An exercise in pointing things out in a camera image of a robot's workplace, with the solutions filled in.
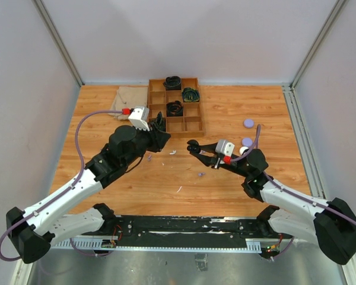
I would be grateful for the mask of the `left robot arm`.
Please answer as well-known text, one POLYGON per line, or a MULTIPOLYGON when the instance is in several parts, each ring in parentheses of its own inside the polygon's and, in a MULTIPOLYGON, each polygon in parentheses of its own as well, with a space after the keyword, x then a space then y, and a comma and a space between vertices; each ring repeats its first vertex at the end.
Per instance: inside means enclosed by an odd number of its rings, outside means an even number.
POLYGON ((151 124, 148 129, 122 125, 89 162, 81 162, 77 175, 63 187, 24 210, 14 207, 6 213, 5 235, 16 249, 16 260, 31 264, 57 243, 87 232, 108 235, 115 229, 112 210, 95 205, 81 214, 68 211, 81 201, 118 180, 135 161, 149 151, 160 152, 171 135, 151 124))

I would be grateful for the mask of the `black earbud case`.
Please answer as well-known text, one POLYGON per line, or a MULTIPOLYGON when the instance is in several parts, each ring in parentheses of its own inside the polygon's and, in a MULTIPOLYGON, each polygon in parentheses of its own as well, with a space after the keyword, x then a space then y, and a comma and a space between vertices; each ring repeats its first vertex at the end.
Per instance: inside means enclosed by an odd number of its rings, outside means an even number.
POLYGON ((187 142, 187 151, 189 151, 190 153, 197 153, 197 154, 201 152, 201 148, 197 140, 189 140, 187 142))

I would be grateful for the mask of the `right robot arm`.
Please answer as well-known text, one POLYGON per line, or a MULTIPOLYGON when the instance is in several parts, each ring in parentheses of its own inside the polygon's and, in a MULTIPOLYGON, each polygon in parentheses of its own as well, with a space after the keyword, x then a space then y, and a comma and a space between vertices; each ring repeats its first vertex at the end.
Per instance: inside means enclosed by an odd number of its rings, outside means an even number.
POLYGON ((189 140, 187 150, 207 167, 244 177, 241 186, 247 196, 269 205, 257 222, 261 236, 280 233, 305 240, 339 265, 355 255, 356 215, 344 200, 306 195, 269 176, 268 163, 258 148, 243 147, 237 156, 234 144, 227 140, 207 145, 189 140))

